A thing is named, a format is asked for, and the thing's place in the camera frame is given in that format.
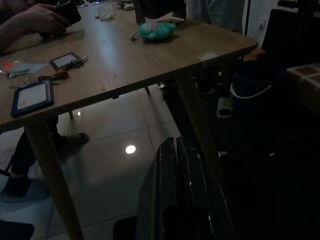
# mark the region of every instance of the phone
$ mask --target phone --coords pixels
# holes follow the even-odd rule
[[[80,16],[80,14],[78,12],[78,9],[77,9],[76,5],[73,4],[71,1],[66,2],[64,4],[61,4],[61,5],[58,5],[54,9],[54,12],[56,14],[59,14],[59,15],[65,17],[66,19],[68,19],[68,21],[71,24],[75,24],[75,23],[77,23],[77,22],[79,22],[81,20],[81,16]],[[46,39],[46,38],[48,38],[48,37],[50,37],[52,35],[51,33],[44,33],[44,32],[39,32],[39,34],[44,39]]]

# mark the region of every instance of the tabletop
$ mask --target tabletop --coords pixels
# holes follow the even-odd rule
[[[98,8],[113,4],[114,19],[96,19]],[[80,68],[69,71],[69,78],[53,86],[54,105],[21,117],[11,117],[14,82],[0,75],[0,132],[19,128],[55,115],[82,108],[157,82],[196,71],[212,60],[237,57],[257,46],[257,41],[238,33],[187,19],[172,38],[159,43],[131,41],[138,30],[134,11],[103,3],[79,9],[82,20],[69,27],[64,36],[43,40],[37,33],[25,35],[3,55],[4,61],[49,63],[57,57],[75,53],[88,56]],[[49,64],[37,75],[54,74]]]

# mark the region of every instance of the hand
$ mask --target hand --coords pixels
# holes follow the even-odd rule
[[[66,32],[70,22],[63,16],[53,12],[54,6],[48,4],[37,4],[27,11],[20,13],[28,24],[29,31],[39,33],[61,34]]]

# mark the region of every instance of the person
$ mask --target person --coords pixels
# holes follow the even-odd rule
[[[54,8],[36,0],[0,0],[0,53],[28,32],[64,33],[65,26],[70,26],[70,23],[63,16],[54,13]],[[89,136],[85,133],[61,136],[57,129],[58,121],[58,116],[46,121],[58,156],[89,141]],[[36,156],[24,132],[11,157],[11,173],[1,191],[2,200],[23,199],[26,196],[31,184],[29,169],[35,161]]]
[[[213,24],[232,32],[243,33],[242,18],[245,0],[186,1],[186,13],[189,18]],[[233,106],[230,99],[230,87],[233,81],[233,69],[236,63],[237,59],[230,59],[220,64],[222,88],[219,93],[218,118],[226,119],[232,116]],[[210,69],[205,69],[202,75],[210,76]]]

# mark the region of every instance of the blue bucket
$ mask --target blue bucket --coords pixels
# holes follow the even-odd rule
[[[288,75],[287,69],[267,61],[240,63],[231,85],[235,112],[266,113],[279,99]]]

